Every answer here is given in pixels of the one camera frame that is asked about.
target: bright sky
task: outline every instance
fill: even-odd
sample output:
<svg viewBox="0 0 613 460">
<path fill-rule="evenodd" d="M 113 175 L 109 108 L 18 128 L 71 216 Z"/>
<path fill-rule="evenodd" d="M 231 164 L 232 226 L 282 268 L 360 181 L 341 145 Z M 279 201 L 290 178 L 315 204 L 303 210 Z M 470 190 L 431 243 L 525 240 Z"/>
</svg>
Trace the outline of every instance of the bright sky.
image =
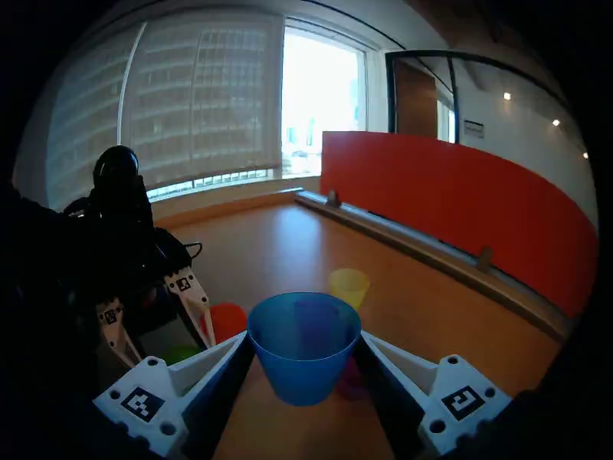
<svg viewBox="0 0 613 460">
<path fill-rule="evenodd" d="M 314 143 L 320 147 L 322 130 L 355 129 L 358 58 L 355 52 L 286 30 L 282 136 L 296 127 L 302 143 L 312 117 Z"/>
</svg>

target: window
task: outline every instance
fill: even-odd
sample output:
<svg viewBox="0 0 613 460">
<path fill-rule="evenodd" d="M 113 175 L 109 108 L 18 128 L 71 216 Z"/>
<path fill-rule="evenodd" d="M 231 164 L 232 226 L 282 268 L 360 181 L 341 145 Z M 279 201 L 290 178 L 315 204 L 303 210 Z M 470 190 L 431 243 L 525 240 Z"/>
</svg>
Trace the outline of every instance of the window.
<svg viewBox="0 0 613 460">
<path fill-rule="evenodd" d="M 455 113 L 446 100 L 437 100 L 438 140 L 455 142 Z"/>
<path fill-rule="evenodd" d="M 94 163 L 117 143 L 136 151 L 145 185 L 163 194 L 202 177 L 228 184 L 241 170 L 280 168 L 283 36 L 278 15 L 191 12 L 142 23 L 75 59 L 51 117 L 50 206 L 85 196 Z"/>
<path fill-rule="evenodd" d="M 366 127 L 364 53 L 285 29 L 281 152 L 283 177 L 321 174 L 323 131 Z"/>
<path fill-rule="evenodd" d="M 169 15 L 70 62 L 48 136 L 50 206 L 85 196 L 116 143 L 135 150 L 152 200 L 319 175 L 323 131 L 366 128 L 366 48 L 287 24 Z"/>
</svg>

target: wooden floor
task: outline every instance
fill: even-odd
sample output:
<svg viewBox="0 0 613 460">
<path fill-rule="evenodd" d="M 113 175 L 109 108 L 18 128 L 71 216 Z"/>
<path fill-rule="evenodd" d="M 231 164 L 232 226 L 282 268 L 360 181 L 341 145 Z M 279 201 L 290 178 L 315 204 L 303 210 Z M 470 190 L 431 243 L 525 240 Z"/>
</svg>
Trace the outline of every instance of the wooden floor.
<svg viewBox="0 0 613 460">
<path fill-rule="evenodd" d="M 457 353 L 514 396 L 543 377 L 559 345 L 506 308 L 394 249 L 295 204 L 251 209 L 173 228 L 201 241 L 194 272 L 213 304 L 247 313 L 289 291 L 327 291 L 337 268 L 358 268 L 371 288 L 364 330 L 427 360 Z M 278 400 L 257 358 L 215 457 L 391 458 L 368 401 L 336 394 L 310 408 Z"/>
</svg>

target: white window blind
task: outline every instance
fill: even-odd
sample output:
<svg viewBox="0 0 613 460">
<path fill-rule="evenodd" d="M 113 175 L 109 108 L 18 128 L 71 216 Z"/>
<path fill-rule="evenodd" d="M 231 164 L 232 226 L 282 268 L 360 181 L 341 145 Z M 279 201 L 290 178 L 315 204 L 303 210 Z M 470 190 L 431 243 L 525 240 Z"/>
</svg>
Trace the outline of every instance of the white window blind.
<svg viewBox="0 0 613 460">
<path fill-rule="evenodd" d="M 123 75 L 138 30 L 105 41 L 66 71 L 48 134 L 47 192 L 53 209 L 89 193 L 93 165 L 117 142 Z"/>
<path fill-rule="evenodd" d="M 280 166 L 284 22 L 189 14 L 150 21 L 129 69 L 121 143 L 148 189 Z"/>
<path fill-rule="evenodd" d="M 148 189 L 280 167 L 283 40 L 280 16 L 191 12 L 75 58 L 51 116 L 50 207 L 86 196 L 117 143 L 134 149 Z"/>
</svg>

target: orange partition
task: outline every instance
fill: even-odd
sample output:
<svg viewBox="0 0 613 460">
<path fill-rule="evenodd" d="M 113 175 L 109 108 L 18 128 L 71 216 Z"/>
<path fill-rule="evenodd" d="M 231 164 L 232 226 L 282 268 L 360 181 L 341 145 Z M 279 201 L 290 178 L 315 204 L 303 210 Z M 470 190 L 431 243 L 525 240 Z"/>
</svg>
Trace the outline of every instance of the orange partition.
<svg viewBox="0 0 613 460">
<path fill-rule="evenodd" d="M 598 236 L 561 190 L 481 150 L 418 136 L 323 134 L 322 193 L 385 216 L 492 264 L 569 316 L 595 279 Z"/>
</svg>

